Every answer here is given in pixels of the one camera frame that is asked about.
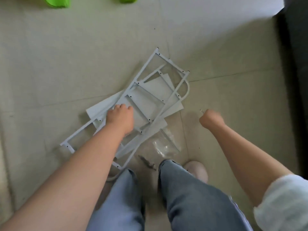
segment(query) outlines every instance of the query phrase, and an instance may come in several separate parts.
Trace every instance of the hand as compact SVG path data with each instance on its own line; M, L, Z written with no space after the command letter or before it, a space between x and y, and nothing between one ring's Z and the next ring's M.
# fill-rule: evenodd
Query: hand
M106 125L114 124L123 130L124 135L131 132L134 128L134 112L133 107L126 107L125 104L116 104L114 109L107 112Z
M207 109L203 116L199 119L200 124L209 130L215 126L223 126L225 124L224 119L219 112L212 109Z

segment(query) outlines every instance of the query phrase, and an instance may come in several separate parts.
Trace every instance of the white sleeve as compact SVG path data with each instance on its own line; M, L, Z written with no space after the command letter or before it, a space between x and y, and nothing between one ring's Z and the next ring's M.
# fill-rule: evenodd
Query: white sleeve
M277 179L253 213L263 231L308 230L308 181L298 175Z

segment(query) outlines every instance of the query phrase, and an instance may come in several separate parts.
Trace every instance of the beige shoe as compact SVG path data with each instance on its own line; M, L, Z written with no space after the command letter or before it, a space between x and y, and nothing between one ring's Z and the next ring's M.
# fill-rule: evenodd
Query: beige shoe
M204 167L204 165L198 161L190 161L186 163L183 167L189 173L195 176L195 178L200 181L207 183L209 180L208 173Z

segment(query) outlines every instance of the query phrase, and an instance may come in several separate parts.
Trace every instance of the jeans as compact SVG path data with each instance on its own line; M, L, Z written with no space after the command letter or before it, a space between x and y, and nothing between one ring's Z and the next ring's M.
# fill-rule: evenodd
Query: jeans
M172 160L160 164L158 186L173 231L252 230L226 194L196 179ZM144 230L144 203L137 178L129 169L117 179L87 226L87 231L107 230Z

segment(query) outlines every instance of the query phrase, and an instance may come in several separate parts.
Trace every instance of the tile floor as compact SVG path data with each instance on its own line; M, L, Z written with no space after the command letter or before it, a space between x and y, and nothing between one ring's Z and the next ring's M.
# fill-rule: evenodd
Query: tile floor
M283 0L71 0L68 9L50 9L42 0L0 0L0 123L15 209L69 158L59 143L87 122L85 109L118 92L159 47L191 71L184 110L167 118L182 149L176 160L205 164L210 184L232 195L256 228L221 149L197 120L200 109L220 111L298 171L271 19L282 7ZM163 208L150 202L154 188L147 230L170 230Z

